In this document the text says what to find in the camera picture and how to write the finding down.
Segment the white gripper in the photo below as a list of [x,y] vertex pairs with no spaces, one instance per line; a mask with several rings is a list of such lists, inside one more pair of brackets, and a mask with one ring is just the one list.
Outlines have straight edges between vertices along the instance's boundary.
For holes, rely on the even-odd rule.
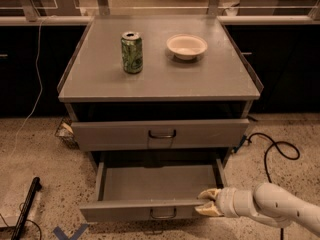
[[232,187],[226,187],[222,190],[218,188],[204,190],[198,195],[198,199],[216,199],[216,201],[215,203],[209,201],[204,205],[196,206],[195,210],[197,213],[204,216],[219,217],[224,215],[227,218],[238,218],[239,215],[234,208],[234,196],[236,191],[237,189]]

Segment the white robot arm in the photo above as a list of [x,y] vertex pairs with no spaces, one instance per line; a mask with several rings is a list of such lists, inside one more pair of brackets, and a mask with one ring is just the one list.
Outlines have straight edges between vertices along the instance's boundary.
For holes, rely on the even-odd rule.
[[247,217],[277,228],[296,222],[320,236],[320,207],[272,183],[261,183],[254,190],[239,190],[234,187],[207,189],[202,191],[198,198],[208,199],[207,203],[195,207],[200,215]]

